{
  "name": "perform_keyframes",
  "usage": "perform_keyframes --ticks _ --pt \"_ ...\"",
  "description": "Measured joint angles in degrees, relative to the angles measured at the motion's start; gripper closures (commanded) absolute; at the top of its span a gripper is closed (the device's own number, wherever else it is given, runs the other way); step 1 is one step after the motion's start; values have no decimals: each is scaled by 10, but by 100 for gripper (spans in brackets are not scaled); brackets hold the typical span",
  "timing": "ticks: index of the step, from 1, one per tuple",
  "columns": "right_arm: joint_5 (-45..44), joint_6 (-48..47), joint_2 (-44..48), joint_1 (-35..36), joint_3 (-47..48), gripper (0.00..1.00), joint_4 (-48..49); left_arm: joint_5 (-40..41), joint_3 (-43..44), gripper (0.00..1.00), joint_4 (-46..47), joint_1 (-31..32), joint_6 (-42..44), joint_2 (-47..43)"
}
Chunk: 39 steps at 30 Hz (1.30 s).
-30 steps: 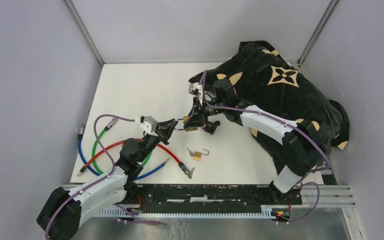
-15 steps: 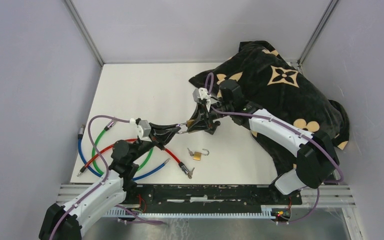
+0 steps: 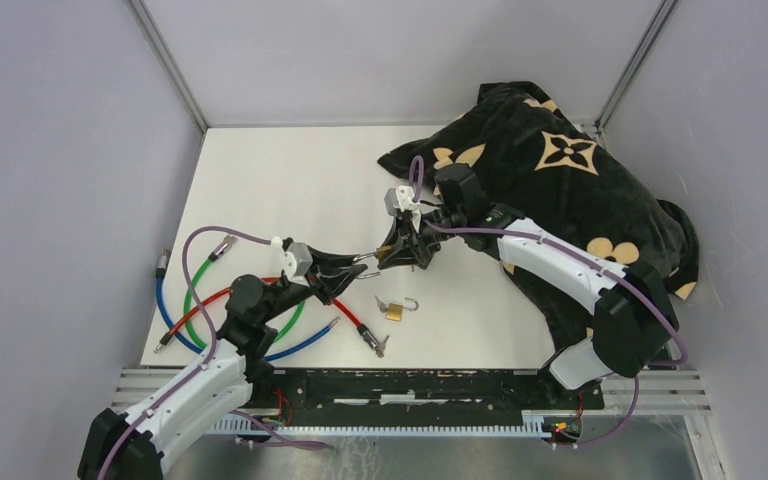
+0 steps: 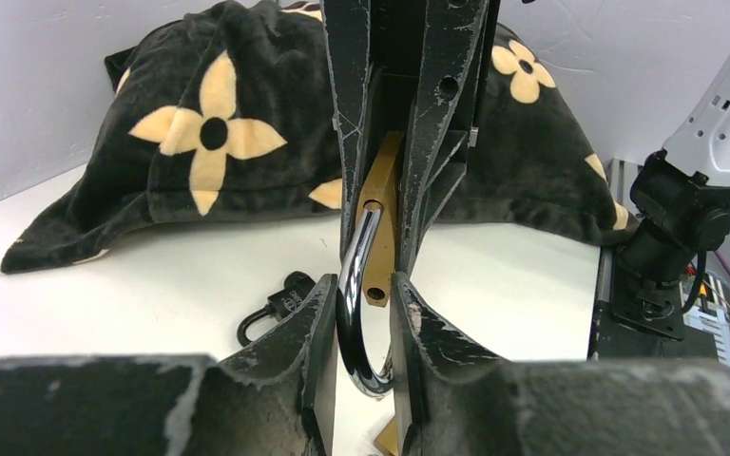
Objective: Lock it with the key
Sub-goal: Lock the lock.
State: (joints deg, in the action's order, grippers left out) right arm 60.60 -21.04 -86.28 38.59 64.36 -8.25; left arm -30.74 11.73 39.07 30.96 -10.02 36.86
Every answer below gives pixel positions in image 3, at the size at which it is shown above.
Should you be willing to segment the small brass padlock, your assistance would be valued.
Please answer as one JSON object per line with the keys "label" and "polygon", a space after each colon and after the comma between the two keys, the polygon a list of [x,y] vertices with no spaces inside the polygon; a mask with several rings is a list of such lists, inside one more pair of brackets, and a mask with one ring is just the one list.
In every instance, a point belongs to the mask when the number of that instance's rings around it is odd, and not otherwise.
{"label": "small brass padlock", "polygon": [[415,312],[419,309],[419,302],[408,297],[404,298],[406,304],[384,302],[378,296],[375,296],[375,301],[384,318],[393,322],[401,322],[405,312]]}

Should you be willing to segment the large brass padlock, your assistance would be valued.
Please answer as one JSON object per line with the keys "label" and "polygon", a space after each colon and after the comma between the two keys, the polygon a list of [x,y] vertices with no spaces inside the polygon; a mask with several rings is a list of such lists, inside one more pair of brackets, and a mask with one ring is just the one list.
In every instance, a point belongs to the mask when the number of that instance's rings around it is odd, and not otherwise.
{"label": "large brass padlock", "polygon": [[365,280],[380,276],[385,270],[396,266],[395,260],[393,245],[382,245],[373,251],[354,255],[350,262],[350,277]]}

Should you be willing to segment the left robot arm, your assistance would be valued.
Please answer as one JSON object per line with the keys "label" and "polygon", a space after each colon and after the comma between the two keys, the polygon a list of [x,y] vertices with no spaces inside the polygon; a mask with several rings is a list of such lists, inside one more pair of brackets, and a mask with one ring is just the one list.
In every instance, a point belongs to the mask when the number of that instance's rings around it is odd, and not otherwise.
{"label": "left robot arm", "polygon": [[236,278],[227,317],[195,361],[125,411],[107,408],[95,417],[78,478],[161,479],[234,408],[267,404],[275,382],[265,355],[277,336],[269,321],[311,297],[331,304],[367,270],[364,258],[286,240],[276,280],[252,274]]}

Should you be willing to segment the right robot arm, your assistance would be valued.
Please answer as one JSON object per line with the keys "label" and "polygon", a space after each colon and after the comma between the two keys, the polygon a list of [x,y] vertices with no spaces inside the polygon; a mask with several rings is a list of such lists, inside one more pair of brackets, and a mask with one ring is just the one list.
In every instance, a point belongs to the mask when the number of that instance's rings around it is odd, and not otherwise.
{"label": "right robot arm", "polygon": [[408,184],[385,194],[393,225],[376,254],[379,269],[425,269],[443,242],[459,237],[471,249],[536,276],[579,304],[591,315],[593,332],[560,349],[541,368],[537,392],[545,405],[562,408],[578,390],[611,374],[632,378],[678,339],[666,288],[650,265],[624,266],[549,233],[515,208],[490,200],[463,165],[436,174],[441,202],[422,212],[415,190],[421,162],[415,158]]}

